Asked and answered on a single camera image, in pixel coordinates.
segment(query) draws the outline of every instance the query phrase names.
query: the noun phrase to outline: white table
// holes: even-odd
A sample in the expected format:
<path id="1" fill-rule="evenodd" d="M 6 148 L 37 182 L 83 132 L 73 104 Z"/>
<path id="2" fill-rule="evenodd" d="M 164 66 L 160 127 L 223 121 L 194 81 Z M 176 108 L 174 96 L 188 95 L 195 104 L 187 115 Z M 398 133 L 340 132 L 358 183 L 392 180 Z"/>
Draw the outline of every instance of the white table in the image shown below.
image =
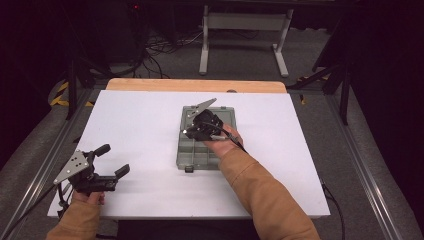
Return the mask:
<path id="1" fill-rule="evenodd" d="M 148 92 L 104 90 L 78 144 L 96 158 L 100 175 L 129 163 L 101 216 L 112 219 L 241 219 L 249 214 L 220 171 L 185 173 L 176 166 L 183 106 L 217 98 L 234 107 L 246 150 L 293 195 L 310 217 L 330 214 L 291 98 L 284 93 Z M 56 217 L 58 197 L 48 216 Z"/>

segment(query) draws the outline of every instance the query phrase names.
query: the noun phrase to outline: gray floor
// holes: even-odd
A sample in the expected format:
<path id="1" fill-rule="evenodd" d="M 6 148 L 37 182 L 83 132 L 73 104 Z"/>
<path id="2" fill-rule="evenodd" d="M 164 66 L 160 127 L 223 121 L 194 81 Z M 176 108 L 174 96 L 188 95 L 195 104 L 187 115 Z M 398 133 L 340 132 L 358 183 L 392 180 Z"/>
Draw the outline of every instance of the gray floor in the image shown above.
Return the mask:
<path id="1" fill-rule="evenodd" d="M 212 34 L 206 76 L 198 74 L 201 50 L 198 40 L 172 54 L 163 53 L 155 56 L 155 59 L 160 63 L 164 73 L 176 79 L 282 81 L 286 85 L 291 85 L 298 77 L 312 74 L 311 68 L 329 36 L 321 30 L 290 30 L 283 48 L 283 56 L 290 73 L 290 77 L 285 79 L 280 77 L 274 55 L 270 50 L 277 37 L 277 33 L 274 32 L 260 32 L 252 40 L 231 32 Z M 154 64 L 148 61 L 146 63 L 151 68 L 157 69 Z M 136 76 L 149 77 L 144 68 L 140 68 Z M 152 73 L 150 77 L 158 78 L 159 75 Z M 328 97 L 317 90 L 318 85 L 303 92 L 305 104 L 300 102 L 298 93 L 291 94 L 317 171 L 342 209 L 346 224 L 346 239 L 386 239 L 353 163 L 349 146 L 338 127 L 339 120 L 332 114 Z M 102 84 L 97 85 L 91 93 L 90 100 L 94 101 L 104 87 Z M 35 182 L 35 185 L 50 185 L 60 165 L 66 162 L 75 150 L 77 144 L 73 141 L 81 136 L 91 109 L 92 107 L 84 107 L 78 119 L 75 119 L 73 128 L 63 141 L 63 147 L 57 152 L 55 165 L 51 172 L 48 172 L 47 182 Z M 0 181 L 3 183 L 0 188 L 2 213 L 0 229 L 6 228 L 15 210 L 20 206 L 21 199 L 26 194 L 32 194 L 27 193 L 27 189 L 66 124 L 66 114 L 66 107 L 53 106 L 52 111 L 33 130 L 0 172 Z M 349 130 L 363 162 L 372 173 L 399 235 L 403 239 L 422 239 L 413 212 L 384 164 L 353 93 L 350 95 L 348 121 Z M 57 221 L 46 216 L 52 198 L 53 193 L 50 193 L 35 208 L 19 233 L 14 235 L 15 239 L 43 239 L 49 229 L 55 226 Z M 316 219 L 314 223 L 322 239 L 340 239 L 341 223 L 337 209 L 332 202 L 328 204 L 331 216 Z M 117 222 L 102 220 L 99 233 L 114 235 L 116 231 Z"/>

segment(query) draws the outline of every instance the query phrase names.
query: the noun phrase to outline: tan jacket sleeve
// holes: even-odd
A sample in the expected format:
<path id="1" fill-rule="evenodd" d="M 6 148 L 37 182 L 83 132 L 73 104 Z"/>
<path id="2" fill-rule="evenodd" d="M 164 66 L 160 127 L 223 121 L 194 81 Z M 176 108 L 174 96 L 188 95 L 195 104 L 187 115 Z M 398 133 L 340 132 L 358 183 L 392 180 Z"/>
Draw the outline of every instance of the tan jacket sleeve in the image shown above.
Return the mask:
<path id="1" fill-rule="evenodd" d="M 73 199 L 47 240 L 94 240 L 100 219 L 100 206 Z"/>
<path id="2" fill-rule="evenodd" d="M 252 215 L 261 239 L 319 239 L 311 219 L 284 185 L 250 155 L 233 149 L 219 167 Z"/>

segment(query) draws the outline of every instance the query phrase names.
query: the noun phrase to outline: silver metal bracket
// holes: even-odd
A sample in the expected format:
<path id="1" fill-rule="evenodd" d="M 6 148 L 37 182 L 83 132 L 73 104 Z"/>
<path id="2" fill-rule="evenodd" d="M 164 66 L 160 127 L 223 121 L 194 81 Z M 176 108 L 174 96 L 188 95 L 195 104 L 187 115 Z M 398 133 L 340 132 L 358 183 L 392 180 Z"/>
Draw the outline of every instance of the silver metal bracket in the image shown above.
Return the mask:
<path id="1" fill-rule="evenodd" d="M 206 102 L 202 102 L 194 106 L 193 111 L 187 115 L 188 118 L 193 118 L 203 112 L 206 108 L 208 108 L 212 103 L 216 101 L 216 98 L 212 98 Z"/>
<path id="2" fill-rule="evenodd" d="M 55 185 L 60 182 L 74 176 L 75 174 L 81 172 L 82 170 L 89 167 L 86 157 L 82 151 L 77 150 L 72 157 L 68 160 L 66 165 L 63 167 L 62 171 L 60 171 L 59 175 L 57 175 L 56 179 L 53 181 Z"/>

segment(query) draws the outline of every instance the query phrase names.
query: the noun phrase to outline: person's left hand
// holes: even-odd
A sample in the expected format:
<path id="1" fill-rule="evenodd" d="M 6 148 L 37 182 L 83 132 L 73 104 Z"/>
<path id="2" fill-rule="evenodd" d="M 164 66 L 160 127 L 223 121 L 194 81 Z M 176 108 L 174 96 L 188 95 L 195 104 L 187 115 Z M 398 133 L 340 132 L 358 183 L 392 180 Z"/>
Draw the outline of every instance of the person's left hand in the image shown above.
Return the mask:
<path id="1" fill-rule="evenodd" d="M 79 193 L 77 191 L 74 191 L 74 193 L 72 194 L 72 198 L 93 205 L 105 204 L 104 192 L 92 192 L 89 196 L 87 196 L 87 194 L 85 193 Z"/>

